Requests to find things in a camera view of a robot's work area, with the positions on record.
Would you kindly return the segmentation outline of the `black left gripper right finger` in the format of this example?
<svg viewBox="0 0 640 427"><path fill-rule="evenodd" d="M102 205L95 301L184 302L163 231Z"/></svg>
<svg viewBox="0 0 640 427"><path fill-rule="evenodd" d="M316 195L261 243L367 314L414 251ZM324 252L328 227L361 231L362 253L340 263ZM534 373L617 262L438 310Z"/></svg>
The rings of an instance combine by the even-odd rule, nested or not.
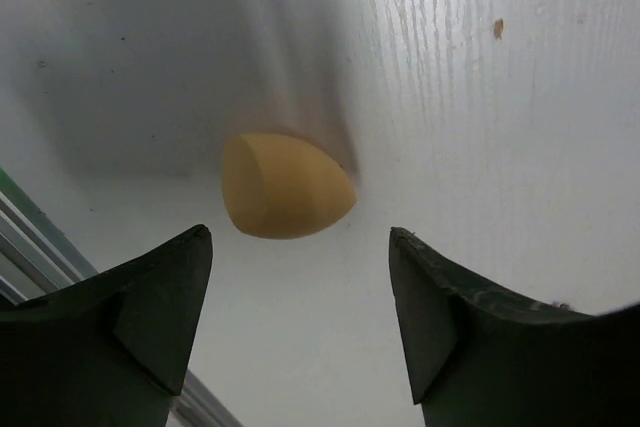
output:
<svg viewBox="0 0 640 427"><path fill-rule="evenodd" d="M588 315L507 289L406 229L389 269L413 402L429 426L635 426L639 309Z"/></svg>

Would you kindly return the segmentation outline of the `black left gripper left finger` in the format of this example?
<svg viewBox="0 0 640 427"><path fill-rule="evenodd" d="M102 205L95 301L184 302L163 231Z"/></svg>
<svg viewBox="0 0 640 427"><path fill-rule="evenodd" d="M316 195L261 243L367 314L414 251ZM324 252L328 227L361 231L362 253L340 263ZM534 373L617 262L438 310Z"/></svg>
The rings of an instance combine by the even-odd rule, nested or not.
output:
<svg viewBox="0 0 640 427"><path fill-rule="evenodd" d="M4 426L163 426L213 261L196 225L80 283L1 310Z"/></svg>

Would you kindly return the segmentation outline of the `yellow teardrop makeup sponge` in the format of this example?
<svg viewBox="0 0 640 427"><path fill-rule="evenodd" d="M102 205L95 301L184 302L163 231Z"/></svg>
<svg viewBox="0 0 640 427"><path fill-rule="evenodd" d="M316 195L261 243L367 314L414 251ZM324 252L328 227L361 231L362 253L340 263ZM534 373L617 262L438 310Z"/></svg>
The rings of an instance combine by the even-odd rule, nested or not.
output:
<svg viewBox="0 0 640 427"><path fill-rule="evenodd" d="M240 134L225 143L221 188L233 225L264 239L315 234L356 203L337 161L306 141L274 133Z"/></svg>

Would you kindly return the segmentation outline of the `aluminium table frame rail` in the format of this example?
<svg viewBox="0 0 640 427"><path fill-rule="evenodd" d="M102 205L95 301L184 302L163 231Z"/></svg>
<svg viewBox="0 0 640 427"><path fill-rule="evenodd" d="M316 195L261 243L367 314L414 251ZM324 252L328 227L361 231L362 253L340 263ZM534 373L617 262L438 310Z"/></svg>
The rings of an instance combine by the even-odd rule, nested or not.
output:
<svg viewBox="0 0 640 427"><path fill-rule="evenodd" d="M1 173L1 294L13 303L98 274L46 214L6 173ZM238 426L224 404L187 371L169 416L171 426Z"/></svg>

